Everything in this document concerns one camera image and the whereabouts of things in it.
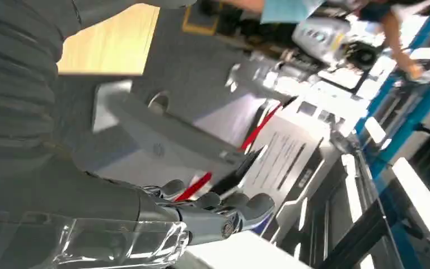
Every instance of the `yellow tape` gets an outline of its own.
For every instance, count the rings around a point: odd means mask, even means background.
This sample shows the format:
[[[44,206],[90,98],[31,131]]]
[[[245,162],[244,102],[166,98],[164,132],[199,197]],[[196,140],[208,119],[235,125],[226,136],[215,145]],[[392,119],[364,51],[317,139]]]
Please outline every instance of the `yellow tape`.
[[[192,11],[192,7],[188,7],[184,14],[184,22],[182,23],[182,31],[186,33],[193,33],[198,35],[215,35],[217,32],[218,22],[220,20],[220,16],[217,16],[215,19],[215,23],[212,27],[199,26],[195,24],[189,23],[190,13]]]
[[[330,46],[330,50],[336,51],[336,50],[340,47],[340,45],[341,45],[342,40],[344,39],[344,37],[345,37],[345,35],[344,35],[344,34],[339,34],[339,35],[335,38],[335,40],[334,40],[334,42],[332,43],[332,45]]]

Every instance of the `sleeve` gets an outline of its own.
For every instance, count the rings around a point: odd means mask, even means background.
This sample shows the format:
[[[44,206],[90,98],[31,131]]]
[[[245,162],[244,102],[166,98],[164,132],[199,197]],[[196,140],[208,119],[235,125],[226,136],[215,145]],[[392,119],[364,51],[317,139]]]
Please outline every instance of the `sleeve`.
[[[47,146],[52,86],[65,39],[136,2],[0,0],[0,178],[35,170],[54,155]]]
[[[380,22],[390,10],[391,6],[388,4],[370,2],[360,10],[358,18],[361,21]]]
[[[265,0],[261,23],[297,23],[303,21],[323,2],[324,0]]]

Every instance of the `gray robotic arm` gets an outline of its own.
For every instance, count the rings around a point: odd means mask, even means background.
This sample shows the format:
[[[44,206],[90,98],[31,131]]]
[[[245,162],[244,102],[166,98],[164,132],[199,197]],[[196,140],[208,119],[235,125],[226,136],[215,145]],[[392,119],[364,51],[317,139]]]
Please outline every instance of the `gray robotic arm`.
[[[65,38],[136,3],[0,0],[0,269],[161,268],[188,244],[227,238],[270,214],[264,194],[236,206],[213,194],[173,203],[180,182],[141,188],[95,177],[52,143]]]

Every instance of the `prosthetic hand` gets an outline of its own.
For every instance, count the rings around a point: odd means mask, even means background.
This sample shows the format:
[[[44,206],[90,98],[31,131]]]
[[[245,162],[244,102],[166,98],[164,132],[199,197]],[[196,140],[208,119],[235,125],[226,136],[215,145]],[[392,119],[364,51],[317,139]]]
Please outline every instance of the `prosthetic hand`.
[[[165,268],[188,245],[252,229],[274,208],[267,194],[173,202],[185,189],[180,180],[137,187],[56,164],[37,173],[42,184],[29,174],[0,184],[0,269]]]

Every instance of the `person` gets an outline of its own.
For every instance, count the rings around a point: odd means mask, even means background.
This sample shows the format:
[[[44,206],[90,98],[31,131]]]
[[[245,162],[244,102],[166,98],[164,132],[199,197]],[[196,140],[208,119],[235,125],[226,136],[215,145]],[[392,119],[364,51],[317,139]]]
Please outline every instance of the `person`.
[[[296,8],[293,1],[297,0],[222,0],[225,3],[239,8],[263,14],[263,20],[270,22],[292,22],[286,21],[290,13]],[[421,65],[416,64],[408,54],[404,53],[400,42],[400,18],[392,8],[393,5],[412,6],[421,4],[424,0],[374,0],[360,3],[354,13],[362,21],[376,22],[381,25],[385,33],[386,44],[391,48],[392,57],[396,60],[399,68],[409,74],[412,79],[418,79],[423,73]],[[424,1],[425,7],[417,13],[423,16],[430,15],[430,0]]]
[[[188,242],[222,240],[250,227],[237,228],[235,219],[225,213],[255,225],[272,212],[274,202],[267,194],[228,211],[221,207],[224,212],[170,203],[158,196],[162,192],[149,192],[154,187],[141,188],[79,170],[52,141],[56,63],[68,37],[137,3],[178,8],[194,2],[0,0],[1,269],[56,268],[59,262],[71,263],[68,268],[107,267],[113,260],[128,267],[126,262],[148,264],[148,254],[174,244],[163,249],[165,259],[155,257],[154,262],[165,267]],[[262,214],[243,219],[241,212],[247,208],[245,212]],[[155,244],[159,241],[154,239],[165,232],[179,237],[160,241],[167,245]]]

